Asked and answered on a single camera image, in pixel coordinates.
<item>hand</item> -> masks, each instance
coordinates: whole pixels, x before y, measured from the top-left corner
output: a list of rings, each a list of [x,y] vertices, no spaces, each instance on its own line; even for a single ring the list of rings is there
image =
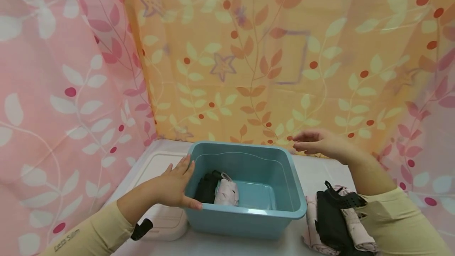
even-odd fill
[[[356,160],[352,155],[359,152],[358,148],[343,137],[323,129],[303,130],[293,137],[293,141],[296,151],[303,151],[305,154],[321,153],[344,165]]]
[[[183,157],[173,169],[172,163],[166,171],[150,180],[156,194],[156,203],[173,206],[202,209],[201,202],[185,196],[185,187],[194,172],[194,161],[190,164],[190,156]]]

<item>folded clothing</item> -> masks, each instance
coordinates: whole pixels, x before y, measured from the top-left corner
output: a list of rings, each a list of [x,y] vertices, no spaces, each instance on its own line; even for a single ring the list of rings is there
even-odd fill
[[[316,231],[317,220],[316,196],[306,196],[306,222],[308,227],[303,232],[303,241],[308,247],[324,255],[338,255],[339,251],[322,243]]]
[[[332,206],[328,200],[331,198],[327,191],[318,191],[316,231],[321,242],[340,251],[341,256],[369,256],[374,255],[370,251],[359,251],[355,248],[349,234],[346,221],[340,209]]]
[[[213,204],[215,202],[215,190],[221,179],[221,173],[216,170],[204,175],[197,185],[194,199],[201,203]]]
[[[335,186],[333,189],[338,191],[341,196],[346,196],[351,192],[348,188],[339,185]],[[354,242],[355,248],[361,251],[378,252],[376,242],[360,222],[362,215],[358,215],[354,209],[342,209],[341,212],[346,220],[348,231]]]
[[[226,174],[221,173],[218,191],[215,194],[215,205],[239,205],[239,188],[237,184]]]

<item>pink clothing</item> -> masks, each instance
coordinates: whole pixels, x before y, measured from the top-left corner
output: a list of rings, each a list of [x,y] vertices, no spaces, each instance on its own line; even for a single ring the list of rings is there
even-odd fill
[[[342,188],[339,192],[340,195],[345,196],[351,192],[348,188],[336,185],[333,189],[337,191]],[[342,209],[342,214],[346,220],[349,234],[351,235],[354,246],[360,251],[371,251],[378,252],[376,241],[367,233],[362,223],[360,223],[359,216],[354,209]]]
[[[339,251],[321,242],[319,234],[316,231],[316,224],[314,223],[317,220],[317,215],[316,195],[306,196],[306,222],[308,227],[303,231],[303,241],[308,247],[322,254],[338,255]]]

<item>blue plastic bin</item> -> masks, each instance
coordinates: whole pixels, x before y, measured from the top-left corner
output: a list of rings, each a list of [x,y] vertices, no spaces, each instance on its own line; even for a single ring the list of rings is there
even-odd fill
[[[226,172],[239,187],[239,206],[203,204],[203,210],[185,209],[198,232],[277,239],[291,220],[306,213],[306,201],[289,152],[274,146],[211,141],[190,148],[196,161],[185,189],[194,197],[199,180],[208,172]]]

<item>finger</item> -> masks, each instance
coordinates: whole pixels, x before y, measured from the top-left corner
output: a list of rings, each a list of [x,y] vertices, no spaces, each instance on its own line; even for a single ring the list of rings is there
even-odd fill
[[[188,154],[184,157],[182,157],[182,159],[180,159],[179,163],[177,163],[177,165],[174,167],[174,170],[173,171],[176,171],[180,168],[180,166],[182,166],[182,163],[185,161],[185,159],[188,158]]]
[[[177,167],[174,169],[174,171],[179,175],[183,175],[186,172],[186,170],[188,170],[189,163],[190,163],[190,155],[188,154],[185,158],[180,160],[180,162],[177,164]]]
[[[303,130],[292,138],[293,141],[319,141],[322,135],[319,130]]]
[[[188,170],[185,172],[185,174],[183,174],[183,176],[185,177],[185,180],[187,182],[191,179],[195,166],[196,166],[196,163],[194,162],[194,160],[191,161],[190,166],[188,167]]]
[[[306,155],[312,155],[312,154],[317,154],[317,153],[319,153],[319,152],[314,151],[314,150],[312,150],[312,149],[309,149],[309,150],[307,150],[307,151],[304,151],[303,153],[306,154]]]
[[[197,211],[200,211],[202,209],[201,202],[187,196],[183,196],[181,206],[185,208],[196,209]]]
[[[170,173],[172,171],[172,166],[173,166],[172,163],[169,164],[169,166],[167,167],[166,171],[164,171],[162,175],[166,175],[166,174]]]
[[[301,142],[298,141],[294,143],[293,148],[295,148],[297,151],[320,151],[321,147],[321,142],[320,141],[305,141]]]

